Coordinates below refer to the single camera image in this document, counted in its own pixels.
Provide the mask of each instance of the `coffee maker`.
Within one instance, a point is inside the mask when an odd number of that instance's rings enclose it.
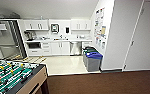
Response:
[[[31,31],[24,31],[24,34],[28,38],[27,41],[33,40],[33,33]]]

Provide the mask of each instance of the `microwave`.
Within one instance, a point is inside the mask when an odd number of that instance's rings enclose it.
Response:
[[[29,42],[28,48],[29,49],[41,49],[41,43],[40,42]]]

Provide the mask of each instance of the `dishwasher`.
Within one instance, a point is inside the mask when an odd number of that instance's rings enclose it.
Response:
[[[81,55],[82,42],[71,41],[70,42],[70,55]]]

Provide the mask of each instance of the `stainless steel refrigerator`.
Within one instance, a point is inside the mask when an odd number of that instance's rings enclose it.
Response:
[[[0,20],[0,49],[4,58],[26,57],[17,20]]]

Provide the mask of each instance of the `floor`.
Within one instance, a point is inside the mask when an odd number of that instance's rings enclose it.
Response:
[[[48,77],[49,94],[150,94],[150,70]]]
[[[52,56],[43,57],[41,60],[37,60],[34,63],[41,62],[41,64],[47,65],[48,75],[70,75],[70,74],[87,74],[87,73],[100,73],[100,71],[87,72],[84,63],[83,56]]]

